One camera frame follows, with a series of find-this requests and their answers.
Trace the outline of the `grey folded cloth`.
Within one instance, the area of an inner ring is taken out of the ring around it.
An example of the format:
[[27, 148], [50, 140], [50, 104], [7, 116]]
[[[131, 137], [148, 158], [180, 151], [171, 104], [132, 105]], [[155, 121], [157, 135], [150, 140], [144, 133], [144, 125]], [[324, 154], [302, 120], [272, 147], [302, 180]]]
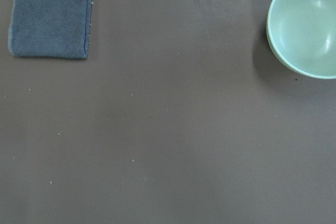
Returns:
[[13, 0], [8, 49], [18, 57], [86, 59], [92, 0]]

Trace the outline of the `light green bowl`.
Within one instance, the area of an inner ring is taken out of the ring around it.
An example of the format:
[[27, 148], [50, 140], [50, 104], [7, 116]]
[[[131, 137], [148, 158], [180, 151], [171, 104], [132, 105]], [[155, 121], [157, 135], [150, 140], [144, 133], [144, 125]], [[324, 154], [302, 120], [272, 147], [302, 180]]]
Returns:
[[272, 0], [267, 40], [288, 69], [317, 79], [335, 79], [335, 0]]

